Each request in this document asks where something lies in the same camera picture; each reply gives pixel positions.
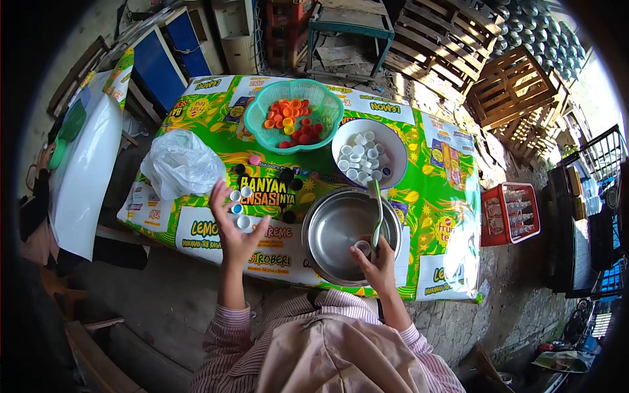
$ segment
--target printed tablecloth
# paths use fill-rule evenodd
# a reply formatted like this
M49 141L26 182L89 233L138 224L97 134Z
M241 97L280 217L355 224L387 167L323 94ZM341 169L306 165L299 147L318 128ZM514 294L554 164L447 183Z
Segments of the printed tablecloth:
M217 75L196 77L172 108L157 136L185 129L197 134L227 167L228 183L247 182L253 196L243 200L244 213L271 215L271 227L245 266L245 273L294 285L337 288L360 296L376 296L370 287L337 287L309 266L301 246L301 222L317 198L347 185L334 164L330 146L313 152L278 155L264 150L244 127L242 114L250 97L278 77ZM388 190L388 199L409 241L396 261L399 293L407 300L479 301L480 187L474 139L463 129L394 102L346 87L326 85L345 106L342 124L366 118L386 124L406 145L408 169L402 182ZM248 164L251 155L259 165ZM242 163L248 177L232 168ZM292 191L277 180L290 168L303 181ZM285 211L296 221L280 221ZM208 196L188 195L160 200L139 171L118 219L164 245L220 263L218 228Z

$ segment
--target toothbrush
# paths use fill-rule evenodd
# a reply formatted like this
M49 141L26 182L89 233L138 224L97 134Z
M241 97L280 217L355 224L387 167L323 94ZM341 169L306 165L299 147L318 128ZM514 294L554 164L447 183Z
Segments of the toothbrush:
M380 237L380 226L382 225L382 201L380 197L380 185L378 180L370 180L367 182L367 190L369 191L369 197L375 199L378 205L378 221L371 234L371 259L376 257L376 247L378 246L378 237Z

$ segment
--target plastic bag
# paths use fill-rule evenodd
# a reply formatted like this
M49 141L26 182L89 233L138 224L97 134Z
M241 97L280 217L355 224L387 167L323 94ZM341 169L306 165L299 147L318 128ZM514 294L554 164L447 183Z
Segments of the plastic bag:
M225 164L193 132L172 130L156 138L140 164L161 199L209 194L216 181L226 178Z

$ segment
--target red plastic crate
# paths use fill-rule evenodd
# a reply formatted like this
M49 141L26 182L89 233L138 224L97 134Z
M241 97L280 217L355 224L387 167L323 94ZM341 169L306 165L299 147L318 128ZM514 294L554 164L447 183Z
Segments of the red plastic crate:
M271 26L296 26L302 22L308 23L313 13L314 0L303 0L301 4L285 1L267 2L267 22Z
M308 52L308 31L304 31L290 47L267 45L267 62L279 70L294 69Z
M308 21L299 28L267 25L266 40L269 48L295 48L304 33L308 32Z
M515 194L521 194L519 204L511 204L517 202L509 199ZM530 206L522 206L527 201ZM502 183L481 194L481 205L481 246L519 243L540 232L535 190L530 184ZM521 223L512 221L522 218L526 219Z

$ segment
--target pink bottle cap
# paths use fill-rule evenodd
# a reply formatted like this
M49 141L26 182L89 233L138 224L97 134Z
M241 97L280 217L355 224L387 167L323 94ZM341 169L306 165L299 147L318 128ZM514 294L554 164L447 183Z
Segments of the pink bottle cap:
M258 165L260 163L260 156L259 155L252 155L251 157L249 157L249 163L251 165Z

